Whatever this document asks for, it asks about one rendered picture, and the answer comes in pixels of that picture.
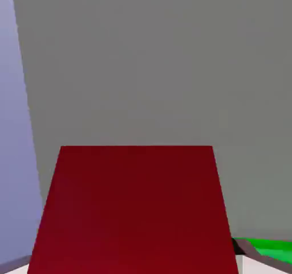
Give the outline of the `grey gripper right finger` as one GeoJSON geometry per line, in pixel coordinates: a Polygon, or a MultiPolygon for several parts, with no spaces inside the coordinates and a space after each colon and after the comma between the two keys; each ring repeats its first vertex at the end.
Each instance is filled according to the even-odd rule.
{"type": "Polygon", "coordinates": [[[232,238],[239,274],[292,274],[292,264],[260,254],[246,239],[232,238]]]}

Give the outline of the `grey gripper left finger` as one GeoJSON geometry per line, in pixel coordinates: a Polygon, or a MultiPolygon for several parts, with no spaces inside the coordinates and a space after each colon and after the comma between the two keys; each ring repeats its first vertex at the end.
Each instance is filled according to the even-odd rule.
{"type": "Polygon", "coordinates": [[[0,263],[0,274],[27,274],[31,256],[23,256],[5,263],[0,263]]]}

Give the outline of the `small red cube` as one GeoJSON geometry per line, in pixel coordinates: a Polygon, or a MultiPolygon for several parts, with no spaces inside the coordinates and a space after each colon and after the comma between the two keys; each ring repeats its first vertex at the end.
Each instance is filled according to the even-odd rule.
{"type": "Polygon", "coordinates": [[[27,274],[238,274],[212,147],[61,147],[27,274]]]}

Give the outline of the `small green cube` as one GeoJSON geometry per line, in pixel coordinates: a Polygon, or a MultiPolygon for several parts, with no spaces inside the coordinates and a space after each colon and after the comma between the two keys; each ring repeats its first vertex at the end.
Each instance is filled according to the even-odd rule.
{"type": "Polygon", "coordinates": [[[292,241],[247,239],[261,254],[292,264],[292,241]]]}

